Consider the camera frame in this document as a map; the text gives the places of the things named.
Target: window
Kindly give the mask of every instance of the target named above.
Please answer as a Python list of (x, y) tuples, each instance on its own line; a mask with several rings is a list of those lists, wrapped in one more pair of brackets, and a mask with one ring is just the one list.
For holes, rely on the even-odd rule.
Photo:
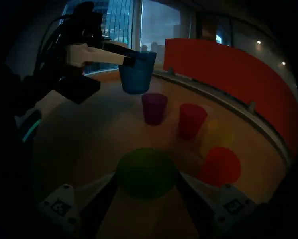
[(157, 53), (155, 66), (163, 65), (165, 40), (189, 38), (191, 14), (186, 9), (143, 0), (140, 46)]
[(216, 42), (222, 44), (222, 38), (216, 35)]
[[(112, 41), (124, 42), (131, 47), (131, 30), (133, 15), (133, 0), (70, 0), (65, 6), (63, 14), (71, 14), (76, 5), (92, 1), (94, 12), (103, 13), (102, 35)], [(86, 66), (86, 74), (96, 71), (115, 69), (117, 65), (110, 63), (92, 63)]]

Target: wall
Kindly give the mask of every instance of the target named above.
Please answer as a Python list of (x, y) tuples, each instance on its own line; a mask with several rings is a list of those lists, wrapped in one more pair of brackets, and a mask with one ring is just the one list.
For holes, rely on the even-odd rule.
[(275, 42), (255, 29), (236, 21), (233, 21), (233, 38), (235, 48), (251, 54), (273, 69), (286, 82), (298, 102), (297, 85), (289, 69), (290, 64)]
[(293, 153), (298, 150), (298, 103), (288, 85), (257, 58), (215, 42), (166, 40), (164, 70), (202, 81), (245, 104), (256, 102), (263, 116)]

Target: yellow cup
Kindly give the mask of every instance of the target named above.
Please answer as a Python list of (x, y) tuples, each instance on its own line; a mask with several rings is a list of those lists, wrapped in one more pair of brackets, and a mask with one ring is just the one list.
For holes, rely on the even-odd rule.
[(208, 122), (206, 133), (200, 146), (200, 154), (206, 157), (209, 150), (213, 147), (230, 148), (234, 142), (234, 131), (231, 127), (216, 119)]

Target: teal light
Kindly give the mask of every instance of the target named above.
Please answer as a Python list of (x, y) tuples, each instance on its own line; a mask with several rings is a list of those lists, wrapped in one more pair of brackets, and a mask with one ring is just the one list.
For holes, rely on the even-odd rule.
[(24, 138), (22, 139), (23, 142), (25, 142), (25, 141), (27, 140), (28, 136), (31, 135), (31, 133), (33, 132), (33, 130), (34, 130), (35, 128), (37, 128), (37, 126), (39, 125), (40, 122), (41, 122), (40, 119), (37, 120), (37, 121), (35, 122), (35, 124), (33, 124), (33, 126), (27, 131), (27, 133), (25, 134)]

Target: red cup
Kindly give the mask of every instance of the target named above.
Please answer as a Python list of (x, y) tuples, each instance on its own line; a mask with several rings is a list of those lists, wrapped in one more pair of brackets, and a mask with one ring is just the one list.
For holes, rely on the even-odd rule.
[(236, 182), (241, 176), (241, 163), (236, 154), (225, 147), (209, 150), (197, 179), (221, 187)]
[(168, 97), (158, 93), (148, 93), (142, 96), (143, 116), (149, 125), (159, 125), (163, 120)]
[(178, 125), (178, 135), (181, 139), (194, 139), (208, 113), (204, 108), (195, 104), (182, 104), (180, 106), (180, 119)]

